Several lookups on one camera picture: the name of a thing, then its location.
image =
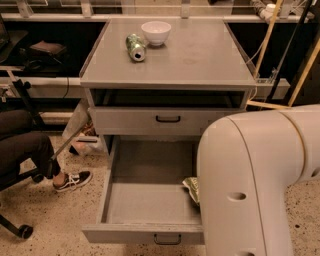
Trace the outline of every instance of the open drawer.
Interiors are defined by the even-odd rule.
[[[204,244],[200,207],[182,184],[197,144],[116,137],[97,223],[83,227],[89,242]]]

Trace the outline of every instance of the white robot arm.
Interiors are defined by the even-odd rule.
[[[319,127],[320,105],[237,114],[208,127],[197,156],[207,256],[293,256],[285,190],[318,178]]]

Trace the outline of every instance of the speckled floor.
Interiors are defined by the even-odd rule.
[[[59,134],[52,135],[55,148],[62,145]],[[28,240],[16,238],[0,227],[0,255],[112,255],[112,256],[204,256],[204,246],[157,246],[90,244],[81,232],[93,224],[100,202],[105,170],[104,156],[80,157],[68,147],[58,157],[64,171],[90,170],[94,177],[83,188],[56,193],[52,183],[34,184],[28,179],[0,193],[0,212],[16,225],[29,224],[34,233]],[[26,162],[22,168],[31,167]],[[287,210],[295,256],[320,255],[320,184],[301,183],[287,190]]]

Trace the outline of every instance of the chair wheel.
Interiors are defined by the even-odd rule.
[[[28,239],[33,232],[33,227],[30,227],[28,225],[22,225],[19,228],[19,237],[23,238],[23,239]]]
[[[43,180],[43,175],[42,174],[36,174],[32,176],[32,180],[36,183],[39,183]]]

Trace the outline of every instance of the crumpled object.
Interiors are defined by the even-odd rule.
[[[197,177],[185,178],[182,181],[182,184],[189,189],[189,194],[191,198],[199,206],[200,198],[199,198],[198,178]]]

